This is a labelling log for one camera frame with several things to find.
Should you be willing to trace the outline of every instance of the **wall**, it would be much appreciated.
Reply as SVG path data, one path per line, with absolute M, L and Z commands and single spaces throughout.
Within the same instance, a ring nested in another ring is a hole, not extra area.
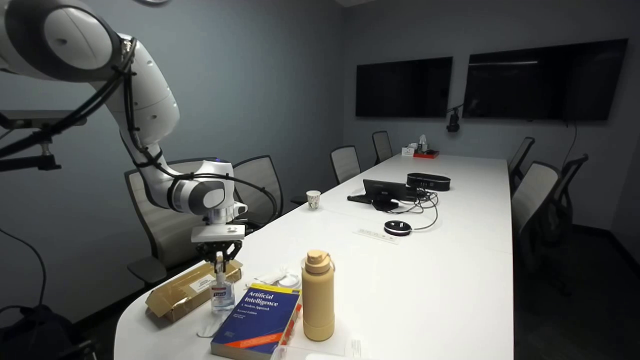
M 446 131 L 445 119 L 356 119 L 358 64 L 454 56 L 451 106 L 463 102 L 472 53 L 629 37 L 627 56 L 611 116 L 606 124 L 580 124 L 570 158 L 589 153 L 571 185 L 578 224 L 610 229 L 620 190 L 640 133 L 640 3 L 633 0 L 379 0 L 345 11 L 344 141 L 357 146 L 364 167 L 374 163 L 371 133 L 389 132 L 400 147 L 427 135 L 445 154 L 510 159 L 525 136 L 534 136 L 528 162 L 560 167 L 573 129 L 558 122 L 465 120 L 461 131 Z M 607 186 L 594 180 L 610 176 Z
M 342 8 L 335 1 L 86 2 L 116 31 L 138 37 L 172 87 L 182 119 L 161 143 L 167 160 L 270 154 L 285 201 L 333 186 L 327 154 L 342 143 L 335 130 L 343 102 Z M 93 89 L 0 73 L 0 92 L 0 109 L 73 109 Z M 42 253 L 45 303 L 75 321 L 141 288 L 126 264 L 150 250 L 125 188 L 131 161 L 108 111 L 58 136 L 51 149 L 62 170 L 0 177 L 0 227 Z M 35 305 L 36 258 L 5 236 L 0 252 L 0 307 Z M 3 315 L 3 323 L 14 319 Z
M 611 231 L 627 248 L 631 255 L 640 263 L 640 138 L 636 151 L 627 172 L 627 180 L 620 194 L 620 201 L 613 221 Z

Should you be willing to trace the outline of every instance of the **ceiling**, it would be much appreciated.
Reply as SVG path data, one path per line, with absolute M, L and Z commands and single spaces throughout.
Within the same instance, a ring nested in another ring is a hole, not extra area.
M 348 8 L 349 6 L 356 6 L 364 3 L 368 3 L 373 0 L 336 0 L 340 5 Z

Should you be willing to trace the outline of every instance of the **television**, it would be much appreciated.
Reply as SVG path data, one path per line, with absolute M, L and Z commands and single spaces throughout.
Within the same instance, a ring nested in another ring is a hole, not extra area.
M 626 49 L 620 39 L 473 54 L 463 116 L 605 121 Z
M 357 117 L 444 117 L 453 58 L 358 65 Z

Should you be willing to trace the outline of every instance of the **hand sanitizer bottle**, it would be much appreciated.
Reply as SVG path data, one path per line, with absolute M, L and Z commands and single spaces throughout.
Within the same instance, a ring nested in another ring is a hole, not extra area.
M 223 270 L 216 272 L 216 280 L 209 286 L 211 294 L 211 311 L 214 314 L 229 313 L 236 306 L 234 285 L 227 281 Z

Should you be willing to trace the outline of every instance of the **beige water bottle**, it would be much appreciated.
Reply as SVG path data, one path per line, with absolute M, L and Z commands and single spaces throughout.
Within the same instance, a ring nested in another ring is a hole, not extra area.
M 311 250 L 302 271 L 303 328 L 305 335 L 314 341 L 331 338 L 335 327 L 332 265 L 329 253 Z

